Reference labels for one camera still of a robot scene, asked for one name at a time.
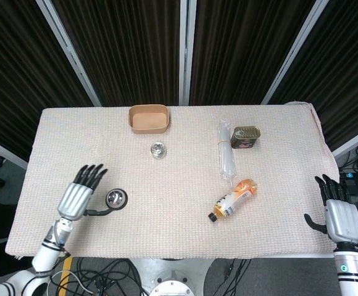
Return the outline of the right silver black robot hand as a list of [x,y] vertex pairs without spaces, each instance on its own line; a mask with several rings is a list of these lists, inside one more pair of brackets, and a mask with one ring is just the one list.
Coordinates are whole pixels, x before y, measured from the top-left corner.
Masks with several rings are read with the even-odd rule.
[[322,234],[326,234],[336,244],[358,244],[358,209],[351,202],[348,190],[323,174],[315,180],[325,213],[325,223],[315,223],[309,214],[304,214],[307,225]]

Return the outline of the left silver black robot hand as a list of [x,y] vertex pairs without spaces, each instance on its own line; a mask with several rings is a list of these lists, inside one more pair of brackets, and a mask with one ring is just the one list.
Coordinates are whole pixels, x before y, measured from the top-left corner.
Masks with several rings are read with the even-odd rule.
[[105,216],[115,211],[113,208],[106,210],[90,210],[87,206],[102,177],[108,169],[103,169],[103,164],[84,165],[69,184],[57,208],[61,217],[78,221],[83,216]]

